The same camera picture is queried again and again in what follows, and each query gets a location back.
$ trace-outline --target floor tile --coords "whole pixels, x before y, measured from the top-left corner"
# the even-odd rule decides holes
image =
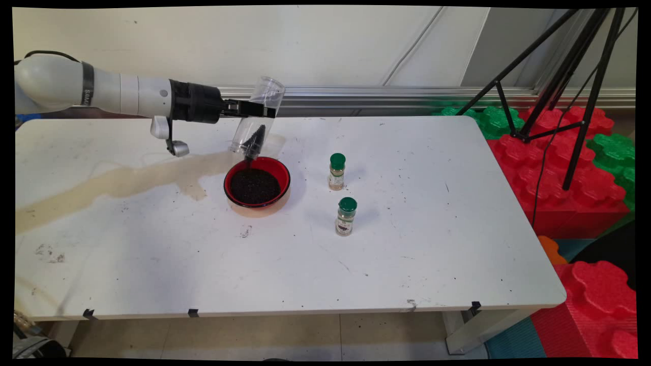
[[[79,322],[70,342],[72,357],[160,358],[169,319]]]
[[[174,319],[162,358],[340,361],[339,316]]]
[[[344,361],[486,359],[484,346],[450,356],[440,313],[342,314]]]

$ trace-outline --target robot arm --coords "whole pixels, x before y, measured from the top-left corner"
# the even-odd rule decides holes
[[[175,156],[186,155],[189,149],[182,141],[172,140],[173,119],[214,124],[221,115],[275,118],[275,109],[224,100],[215,87],[114,74],[73,60],[36,54],[14,63],[16,113],[53,112],[79,105],[150,117],[152,135],[166,140],[167,150]]]

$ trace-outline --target white wall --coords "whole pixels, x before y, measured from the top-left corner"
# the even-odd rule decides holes
[[[559,16],[566,10],[558,12]],[[506,68],[553,24],[555,9],[491,8],[473,52],[463,86],[483,87]],[[504,87],[532,87],[536,76],[546,66],[542,62],[562,36],[563,29],[551,35],[543,44],[502,79]]]
[[[626,8],[620,29],[629,20],[631,15],[633,15],[634,10],[635,8]],[[594,36],[594,40],[592,40],[590,47],[585,52],[583,60],[581,60],[581,63],[576,68],[574,76],[572,76],[572,79],[568,84],[569,87],[578,88],[582,86],[588,78],[588,75],[590,75],[594,67],[599,63],[603,53],[603,45],[608,37],[608,30],[610,30],[614,15],[615,10],[611,9],[608,16],[603,21],[602,26],[599,28],[599,31]],[[631,23],[617,39],[617,42],[615,42],[613,54],[608,62],[606,74],[603,77],[602,87],[635,87],[637,68],[637,20],[639,16],[639,13],[635,15],[635,18],[631,20]],[[588,86],[592,85],[593,81],[594,76],[588,83]]]
[[[14,59],[62,51],[95,67],[209,85],[381,85],[437,7],[13,8]],[[390,85],[458,86],[488,8],[446,8]]]

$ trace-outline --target black tripod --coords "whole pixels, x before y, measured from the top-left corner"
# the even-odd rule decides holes
[[[585,52],[590,47],[590,43],[594,39],[599,27],[603,23],[606,15],[610,11],[609,8],[599,8],[595,9],[590,19],[584,26],[583,30],[577,37],[574,45],[570,49],[569,53],[559,66],[559,69],[554,74],[553,78],[549,82],[549,85],[540,95],[536,105],[534,106],[531,115],[527,119],[527,122],[522,127],[520,131],[516,131],[516,127],[513,124],[511,114],[508,112],[508,104],[506,103],[506,97],[504,96],[504,90],[500,81],[511,72],[517,65],[519,65],[522,60],[529,56],[541,43],[543,43],[549,36],[551,36],[558,28],[560,28],[568,19],[570,19],[578,9],[568,10],[561,18],[559,18],[547,31],[545,31],[538,39],[536,39],[525,51],[516,57],[513,62],[511,62],[502,72],[500,72],[486,87],[484,87],[470,102],[468,102],[456,115],[463,115],[470,107],[472,107],[477,101],[479,101],[488,91],[493,87],[497,87],[497,92],[499,94],[500,101],[502,102],[502,107],[506,114],[506,119],[508,121],[508,126],[510,128],[510,135],[512,137],[521,139],[523,142],[528,143],[533,139],[538,139],[540,137],[548,136],[555,134],[561,131],[571,130],[572,128],[579,127],[579,135],[574,144],[574,151],[572,152],[572,158],[570,159],[570,165],[568,166],[567,173],[565,174],[565,180],[563,182],[563,189],[570,189],[570,184],[572,183],[572,177],[574,176],[574,170],[576,169],[577,162],[579,161],[579,155],[581,153],[581,148],[583,147],[583,142],[585,136],[588,132],[588,126],[590,125],[590,120],[592,119],[592,112],[594,111],[594,106],[597,102],[597,97],[599,96],[599,91],[602,87],[603,76],[605,75],[606,68],[608,67],[608,61],[613,52],[615,46],[615,40],[618,37],[618,32],[622,19],[624,18],[624,8],[617,8],[615,10],[615,16],[613,17],[613,22],[611,24],[610,30],[608,32],[608,37],[606,38],[605,45],[603,47],[603,52],[599,64],[597,65],[596,76],[594,78],[594,83],[590,90],[590,96],[588,97],[588,102],[585,106],[585,113],[583,114],[583,120],[569,124],[563,127],[557,127],[554,130],[549,130],[529,136],[529,132],[533,127],[533,124],[536,122],[536,119],[540,116],[543,109],[549,103],[549,110],[554,109],[556,103],[559,101],[563,90],[570,81],[570,78],[574,74],[577,66],[581,62]]]

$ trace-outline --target orange foam block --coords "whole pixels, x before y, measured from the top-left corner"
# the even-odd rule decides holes
[[[568,261],[559,254],[558,243],[542,235],[538,237],[538,240],[540,241],[540,245],[542,245],[542,249],[545,249],[545,254],[547,254],[547,258],[549,258],[552,264],[568,264]]]

